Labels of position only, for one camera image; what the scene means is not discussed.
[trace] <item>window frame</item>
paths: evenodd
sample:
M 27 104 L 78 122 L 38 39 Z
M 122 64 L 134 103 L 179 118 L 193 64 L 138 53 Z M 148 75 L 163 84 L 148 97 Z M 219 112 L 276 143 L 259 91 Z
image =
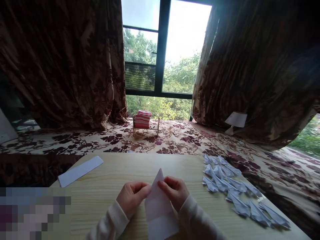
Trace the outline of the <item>window frame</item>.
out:
M 214 0 L 180 0 L 180 1 L 193 2 L 193 3 L 199 3 L 199 4 L 212 6 Z M 158 30 L 123 25 L 123 28 L 158 33 L 157 58 L 156 58 L 155 65 L 125 61 L 125 64 L 131 63 L 131 64 L 138 64 L 138 65 L 142 65 L 142 66 L 155 67 L 154 91 L 126 89 L 127 95 L 192 99 L 192 94 L 190 94 L 190 93 L 173 93 L 173 92 L 163 92 L 162 91 L 164 68 L 165 68 L 165 61 L 166 61 L 166 49 L 167 49 L 167 38 L 168 38 L 168 28 L 169 28 L 170 6 L 171 6 L 171 0 L 160 0 Z

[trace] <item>white paper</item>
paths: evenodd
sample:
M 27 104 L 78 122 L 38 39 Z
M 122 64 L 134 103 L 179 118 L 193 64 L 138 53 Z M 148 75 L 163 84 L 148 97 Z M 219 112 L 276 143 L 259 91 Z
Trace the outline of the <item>white paper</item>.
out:
M 163 180 L 164 177 L 160 168 L 153 181 L 151 193 L 144 202 L 148 224 L 148 239 L 163 240 L 179 232 L 171 202 L 158 187 L 158 181 Z
M 212 180 L 216 183 L 218 189 L 221 192 L 225 192 L 229 189 L 229 186 L 221 181 L 216 175 L 213 174 Z
M 240 192 L 246 192 L 247 191 L 247 188 L 246 186 L 242 183 L 242 182 L 238 182 L 232 178 L 228 178 L 228 181 Z
M 238 197 L 232 194 L 231 191 L 228 192 L 227 198 L 231 199 L 231 201 L 233 202 L 235 208 L 232 208 L 232 210 L 235 213 L 244 217 L 250 217 L 250 210 L 248 206 L 244 202 L 242 202 Z
M 236 189 L 234 186 L 232 186 L 232 185 L 231 185 L 229 182 L 227 182 L 226 180 L 221 179 L 221 181 L 228 186 L 228 190 L 232 190 L 232 191 L 235 191 L 235 192 L 239 192 L 238 189 Z
M 205 154 L 204 156 L 204 162 L 205 164 L 211 164 L 213 163 L 214 165 L 220 164 L 220 162 L 213 156 L 208 156 L 207 154 Z
M 220 179 L 225 179 L 226 178 L 226 176 L 224 175 L 220 165 L 216 165 L 214 167 L 213 173 Z
M 251 209 L 251 218 L 265 226 L 271 227 L 271 220 L 251 201 L 248 201 Z
M 220 163 L 221 163 L 222 165 L 229 165 L 229 163 L 228 163 L 226 160 L 224 160 L 223 157 L 218 156 L 218 159 L 219 159 L 219 161 L 220 161 Z
M 229 169 L 227 169 L 225 166 L 221 165 L 221 169 L 226 174 L 227 177 L 233 177 L 234 174 Z
M 284 217 L 280 216 L 278 213 L 273 211 L 271 208 L 269 208 L 264 203 L 260 202 L 259 207 L 263 210 L 265 210 L 267 213 L 269 213 L 270 217 L 272 218 L 272 223 L 275 225 L 281 225 L 286 228 L 290 228 L 290 222 L 286 220 Z
M 213 169 L 212 169 L 211 165 L 210 165 L 210 164 L 206 165 L 206 170 L 203 171 L 203 172 L 204 172 L 205 174 L 209 175 L 210 177 L 212 177 L 212 175 L 213 175 Z
M 239 191 L 235 191 L 235 190 L 232 190 L 232 189 L 229 189 L 228 190 L 228 193 L 231 192 L 235 197 L 239 197 L 239 194 L 240 192 Z M 228 198 L 228 196 L 226 197 L 226 200 L 229 201 L 229 202 L 232 202 L 232 199 L 231 198 Z
M 100 166 L 103 163 L 103 160 L 95 156 L 89 161 L 82 163 L 81 165 L 66 171 L 65 173 L 58 176 L 61 187 L 66 187 L 69 184 L 73 183 L 77 179 L 81 178 L 83 175 L 92 171 L 96 167 Z
M 210 181 L 210 179 L 207 178 L 207 177 L 203 177 L 203 178 L 202 178 L 202 184 L 203 184 L 203 185 L 207 185 L 207 190 L 208 190 L 209 192 L 218 192 L 218 191 L 219 191 L 217 185 L 215 185 L 215 184 L 214 184 L 212 181 Z
M 203 163 L 205 164 L 210 164 L 213 163 L 212 160 L 209 158 L 209 156 L 207 154 L 204 155 L 204 161 Z
M 256 187 L 254 187 L 250 183 L 246 183 L 243 181 L 241 181 L 241 182 L 251 191 L 251 193 L 257 195 L 257 197 L 262 197 L 262 193 L 259 191 L 259 189 L 257 189 Z
M 237 176 L 240 176 L 242 174 L 241 171 L 237 168 L 231 167 L 230 165 L 224 165 L 224 166 Z

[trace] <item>hand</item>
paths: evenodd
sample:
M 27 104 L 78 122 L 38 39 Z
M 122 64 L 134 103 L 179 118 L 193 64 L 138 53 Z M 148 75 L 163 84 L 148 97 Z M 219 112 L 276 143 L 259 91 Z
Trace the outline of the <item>hand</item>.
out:
M 167 195 L 174 209 L 179 212 L 187 197 L 190 195 L 182 179 L 166 176 L 158 182 L 159 188 Z
M 123 186 L 116 200 L 129 220 L 150 191 L 151 186 L 145 182 L 129 182 Z

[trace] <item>pixelated area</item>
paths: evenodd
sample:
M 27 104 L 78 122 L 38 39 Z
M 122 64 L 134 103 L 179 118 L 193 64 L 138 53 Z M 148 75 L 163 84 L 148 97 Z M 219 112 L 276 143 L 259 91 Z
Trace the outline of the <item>pixelated area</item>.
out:
M 0 239 L 71 237 L 71 191 L 66 188 L 0 188 Z

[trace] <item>lamp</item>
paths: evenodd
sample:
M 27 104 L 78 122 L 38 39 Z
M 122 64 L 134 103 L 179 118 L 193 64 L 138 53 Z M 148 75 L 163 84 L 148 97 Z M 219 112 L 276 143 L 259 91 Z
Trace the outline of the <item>lamp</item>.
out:
M 247 114 L 242 112 L 233 112 L 231 115 L 227 118 L 225 123 L 228 123 L 231 125 L 231 127 L 225 131 L 224 133 L 227 135 L 232 136 L 233 135 L 233 127 L 244 127 L 247 119 Z

